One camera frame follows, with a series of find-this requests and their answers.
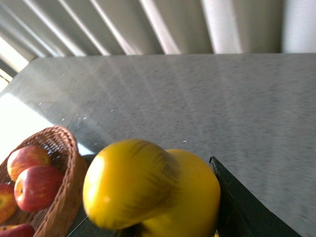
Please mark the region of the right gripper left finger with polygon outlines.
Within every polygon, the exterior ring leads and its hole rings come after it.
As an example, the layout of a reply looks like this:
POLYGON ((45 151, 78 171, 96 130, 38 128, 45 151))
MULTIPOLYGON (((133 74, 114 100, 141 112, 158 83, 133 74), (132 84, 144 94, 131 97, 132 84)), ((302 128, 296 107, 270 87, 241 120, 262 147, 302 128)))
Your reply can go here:
POLYGON ((69 237, 119 237, 120 233, 94 225, 86 215, 78 215, 72 224, 69 237))

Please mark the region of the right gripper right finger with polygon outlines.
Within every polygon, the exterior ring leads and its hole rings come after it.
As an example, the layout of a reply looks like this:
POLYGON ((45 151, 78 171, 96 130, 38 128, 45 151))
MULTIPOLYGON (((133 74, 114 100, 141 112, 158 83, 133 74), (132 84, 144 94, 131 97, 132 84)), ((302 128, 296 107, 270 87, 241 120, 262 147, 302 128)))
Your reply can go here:
POLYGON ((217 224, 220 237, 299 236, 266 208, 216 157, 210 157, 209 164, 221 189, 217 224))

